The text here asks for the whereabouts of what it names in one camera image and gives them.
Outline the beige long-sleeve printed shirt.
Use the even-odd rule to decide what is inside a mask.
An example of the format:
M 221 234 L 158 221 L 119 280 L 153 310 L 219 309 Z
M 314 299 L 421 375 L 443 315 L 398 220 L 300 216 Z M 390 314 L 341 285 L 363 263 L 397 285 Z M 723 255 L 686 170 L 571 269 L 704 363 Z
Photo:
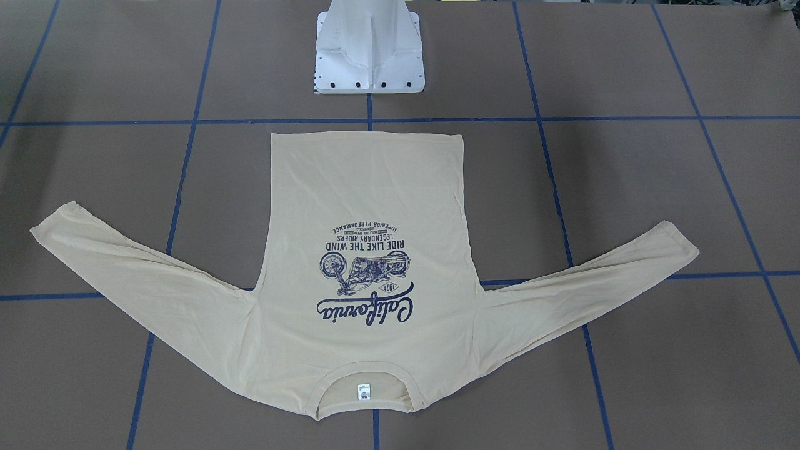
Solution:
M 478 281 L 461 136 L 272 134 L 264 259 L 248 291 L 69 202 L 50 253 L 233 393 L 320 419 L 411 413 L 634 299 L 699 254 L 663 221 L 577 267 Z

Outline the white central mounting column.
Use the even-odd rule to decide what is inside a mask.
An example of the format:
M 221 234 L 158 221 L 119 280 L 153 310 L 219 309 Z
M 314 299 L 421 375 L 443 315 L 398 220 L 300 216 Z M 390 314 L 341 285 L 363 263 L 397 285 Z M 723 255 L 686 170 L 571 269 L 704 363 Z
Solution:
M 332 1 L 317 17 L 315 63 L 318 94 L 420 93 L 418 14 L 405 1 Z

